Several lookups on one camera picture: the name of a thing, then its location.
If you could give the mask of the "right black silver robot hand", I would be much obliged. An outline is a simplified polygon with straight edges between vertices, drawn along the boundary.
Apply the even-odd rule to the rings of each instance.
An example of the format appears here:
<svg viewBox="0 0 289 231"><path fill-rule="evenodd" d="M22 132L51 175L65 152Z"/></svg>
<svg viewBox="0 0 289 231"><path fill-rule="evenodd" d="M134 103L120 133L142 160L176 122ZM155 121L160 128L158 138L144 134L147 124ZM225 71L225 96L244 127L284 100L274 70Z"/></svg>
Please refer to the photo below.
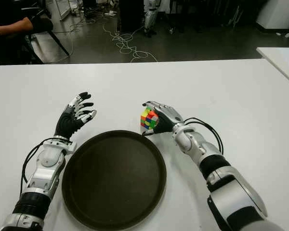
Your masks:
<svg viewBox="0 0 289 231"><path fill-rule="evenodd" d="M158 122L153 129L144 131L143 136L150 136L164 132L173 132L173 129L184 125L182 116L171 106L158 103L156 101L147 101L142 106L148 106L158 115Z"/></svg>

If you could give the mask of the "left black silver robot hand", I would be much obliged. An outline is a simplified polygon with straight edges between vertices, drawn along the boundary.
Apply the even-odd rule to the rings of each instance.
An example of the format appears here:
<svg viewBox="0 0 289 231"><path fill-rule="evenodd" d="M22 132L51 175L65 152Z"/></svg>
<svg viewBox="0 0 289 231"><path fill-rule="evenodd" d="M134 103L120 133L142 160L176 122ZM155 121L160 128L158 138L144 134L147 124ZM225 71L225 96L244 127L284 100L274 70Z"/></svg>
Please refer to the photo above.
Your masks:
<svg viewBox="0 0 289 231"><path fill-rule="evenodd" d="M55 137L69 140L75 132L96 116L97 111L95 109L83 110L83 108L94 105L94 103L84 103L89 98L91 98L91 95L88 92L82 92L69 102L57 122L54 133Z"/></svg>

